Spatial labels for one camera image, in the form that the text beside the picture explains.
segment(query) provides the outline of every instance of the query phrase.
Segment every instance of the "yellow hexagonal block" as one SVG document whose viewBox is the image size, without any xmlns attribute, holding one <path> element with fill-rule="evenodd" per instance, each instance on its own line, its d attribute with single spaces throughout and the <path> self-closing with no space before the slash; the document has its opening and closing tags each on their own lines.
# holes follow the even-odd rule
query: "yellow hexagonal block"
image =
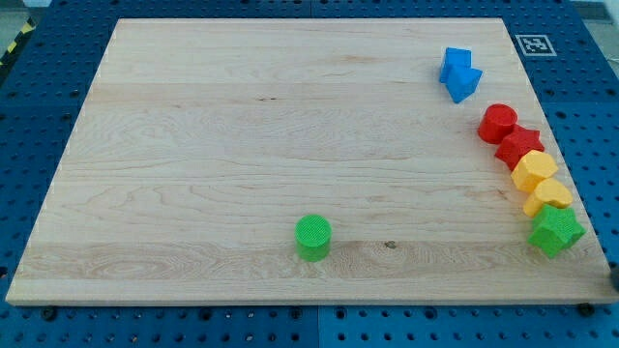
<svg viewBox="0 0 619 348">
<path fill-rule="evenodd" d="M 554 178 L 542 180 L 524 202 L 522 210 L 529 217 L 534 217 L 544 206 L 567 208 L 572 204 L 572 193 Z"/>
<path fill-rule="evenodd" d="M 551 155 L 531 150 L 514 168 L 512 180 L 517 189 L 531 193 L 542 180 L 550 178 L 557 170 L 559 167 Z"/>
</svg>

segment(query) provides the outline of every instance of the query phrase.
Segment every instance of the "red star-shaped block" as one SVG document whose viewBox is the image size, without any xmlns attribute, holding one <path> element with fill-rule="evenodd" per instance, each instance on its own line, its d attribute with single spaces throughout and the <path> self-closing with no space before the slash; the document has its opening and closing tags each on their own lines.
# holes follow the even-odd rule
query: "red star-shaped block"
<svg viewBox="0 0 619 348">
<path fill-rule="evenodd" d="M 518 161 L 531 150 L 544 150 L 540 131 L 514 125 L 514 130 L 503 138 L 494 155 L 504 161 L 510 170 L 514 170 Z"/>
</svg>

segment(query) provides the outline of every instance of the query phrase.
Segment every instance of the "green cylinder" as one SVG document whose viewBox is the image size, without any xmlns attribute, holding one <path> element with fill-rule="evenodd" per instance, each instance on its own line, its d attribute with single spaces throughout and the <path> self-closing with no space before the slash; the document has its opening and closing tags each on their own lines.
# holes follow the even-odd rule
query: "green cylinder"
<svg viewBox="0 0 619 348">
<path fill-rule="evenodd" d="M 329 254 L 331 225 L 318 215 L 302 217 L 295 228 L 297 253 L 306 261 L 316 262 Z"/>
</svg>

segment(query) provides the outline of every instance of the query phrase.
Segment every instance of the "red block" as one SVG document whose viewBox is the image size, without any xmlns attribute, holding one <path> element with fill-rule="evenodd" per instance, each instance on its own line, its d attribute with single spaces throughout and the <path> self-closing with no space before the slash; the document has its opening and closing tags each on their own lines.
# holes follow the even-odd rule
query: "red block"
<svg viewBox="0 0 619 348">
<path fill-rule="evenodd" d="M 515 125 L 514 130 L 503 138 L 494 155 L 504 161 L 510 170 L 514 170 L 518 161 L 531 150 L 544 150 L 544 145 L 540 141 L 540 131 Z"/>
<path fill-rule="evenodd" d="M 500 144 L 514 130 L 517 120 L 518 115 L 512 108 L 505 104 L 493 104 L 486 109 L 477 134 L 487 143 Z"/>
</svg>

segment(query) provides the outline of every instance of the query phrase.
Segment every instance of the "blue block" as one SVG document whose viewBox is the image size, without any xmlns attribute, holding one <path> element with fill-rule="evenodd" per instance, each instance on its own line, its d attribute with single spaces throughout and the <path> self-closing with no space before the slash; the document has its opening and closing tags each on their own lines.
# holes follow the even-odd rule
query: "blue block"
<svg viewBox="0 0 619 348">
<path fill-rule="evenodd" d="M 459 103 L 475 93 L 481 77 L 481 70 L 452 66 L 447 78 L 447 90 L 452 100 Z"/>
<path fill-rule="evenodd" d="M 443 65 L 441 66 L 441 76 L 438 78 L 440 83 L 447 82 L 450 70 L 453 66 L 471 68 L 471 51 L 468 49 L 447 47 L 445 56 L 443 57 Z"/>
</svg>

